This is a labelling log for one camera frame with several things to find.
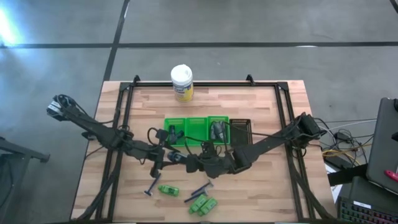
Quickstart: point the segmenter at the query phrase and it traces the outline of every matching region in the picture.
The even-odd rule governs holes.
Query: black metal frame
[[[124,113],[124,118],[123,118],[123,125],[121,128],[126,128],[128,125],[128,120],[129,120],[129,112],[131,109],[131,103],[132,103],[132,94],[134,87],[161,87],[161,86],[166,86],[166,87],[172,87],[171,82],[139,82],[140,78],[138,76],[135,77],[133,82],[122,82],[120,83],[119,87],[119,95],[118,95],[118,100],[116,103],[116,109],[115,109],[115,115],[114,115],[114,123],[113,123],[113,128],[118,128],[118,120],[120,117],[120,110],[121,110],[121,103],[123,100],[124,92],[128,90],[127,94],[127,101],[126,101],[126,109]],[[283,109],[283,104],[282,104],[282,97],[280,94],[280,91],[284,92],[286,103],[287,103],[287,110],[289,112],[289,119],[292,121],[294,119],[294,113],[293,113],[293,106],[292,106],[292,101],[290,99],[290,92],[289,92],[289,86],[287,82],[255,82],[252,78],[251,75],[248,75],[246,78],[246,81],[243,82],[194,82],[194,86],[252,86],[252,87],[273,87],[275,90],[275,97],[277,100],[277,106],[278,106],[278,112],[279,112],[279,118],[280,118],[280,124],[283,127],[286,126],[285,122],[285,115],[284,115],[284,109]],[[292,155],[292,146],[290,144],[285,145],[285,150],[286,150],[286,156],[287,156],[287,163],[289,167],[289,173],[290,173],[290,181],[292,184],[292,191],[293,191],[293,198],[294,198],[294,203],[295,203],[295,210],[297,214],[297,219],[298,220],[303,220],[303,210],[302,210],[302,205],[300,201],[300,194],[299,194],[299,188],[298,188],[298,183],[295,178],[293,178],[293,173],[295,170],[294,166],[294,160],[293,160],[293,155]],[[308,178],[307,178],[307,173],[305,170],[305,164],[304,160],[302,157],[302,152],[299,151],[297,153],[298,157],[298,164],[300,167],[300,175],[306,185],[308,186]],[[104,171],[103,171],[103,179],[101,183],[101,187],[104,186],[106,181],[109,178],[109,172],[110,172],[110,167],[111,167],[111,161],[112,161],[112,156],[113,152],[108,151],[106,155],[106,160],[105,160],[105,165],[104,165]],[[117,190],[118,190],[118,181],[119,181],[119,175],[120,175],[120,170],[121,170],[121,163],[122,163],[122,158],[123,158],[123,153],[122,152],[117,152],[117,158],[116,162],[114,165],[114,170],[116,171],[116,178],[113,181],[112,184],[112,189],[111,189],[111,196],[109,200],[109,207],[108,207],[108,214],[106,218],[102,218],[102,212],[103,212],[103,200],[99,203],[98,208],[96,210],[95,214],[95,220],[97,222],[112,222],[113,221],[113,214],[114,214],[114,206],[116,202],[116,195],[117,195]],[[307,202],[307,207],[308,207],[308,214],[310,219],[315,219],[315,212],[314,212],[314,207],[311,204],[310,200],[308,197],[306,197],[306,202]]]

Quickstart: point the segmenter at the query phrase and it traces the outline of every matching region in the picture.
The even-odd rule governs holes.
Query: yellow label
[[[179,87],[174,85],[175,98],[181,102],[187,102],[192,100],[193,96],[193,84],[185,87]]]

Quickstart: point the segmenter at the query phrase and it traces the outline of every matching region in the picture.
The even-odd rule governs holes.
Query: green tray
[[[227,116],[209,116],[208,117],[208,124],[207,124],[208,140],[210,140],[210,126],[211,126],[211,123],[213,121],[229,122],[229,118]],[[227,125],[227,124],[225,125],[225,132],[226,132],[226,135],[225,135],[226,144],[229,144],[230,143],[230,139],[231,139],[230,138],[231,133],[229,131],[229,125]],[[224,141],[222,141],[222,140],[215,140],[214,141],[214,145],[223,145],[223,144],[224,144]]]
[[[213,121],[226,121],[229,122],[229,118],[227,116],[209,116],[207,118],[200,118],[200,117],[192,117],[192,118],[166,118],[164,119],[164,129],[169,131],[170,125],[175,126],[175,133],[179,131],[184,131],[184,135],[209,141],[210,138],[210,126],[211,122]],[[226,125],[226,140],[227,144],[230,143],[230,131],[229,126]],[[195,141],[192,139],[187,139],[188,146],[200,146],[200,141]],[[222,145],[224,144],[223,141],[215,141],[215,145]],[[172,145],[175,147],[182,147],[184,146],[184,138],[180,138],[177,140],[177,143]]]

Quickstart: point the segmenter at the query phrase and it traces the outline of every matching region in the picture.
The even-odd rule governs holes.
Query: white container
[[[177,65],[171,72],[175,98],[181,102],[192,100],[192,70],[186,65]]]

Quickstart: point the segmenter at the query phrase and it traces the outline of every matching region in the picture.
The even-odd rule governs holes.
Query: white lid
[[[171,72],[172,81],[176,85],[187,85],[192,81],[192,70],[186,65],[177,65]]]

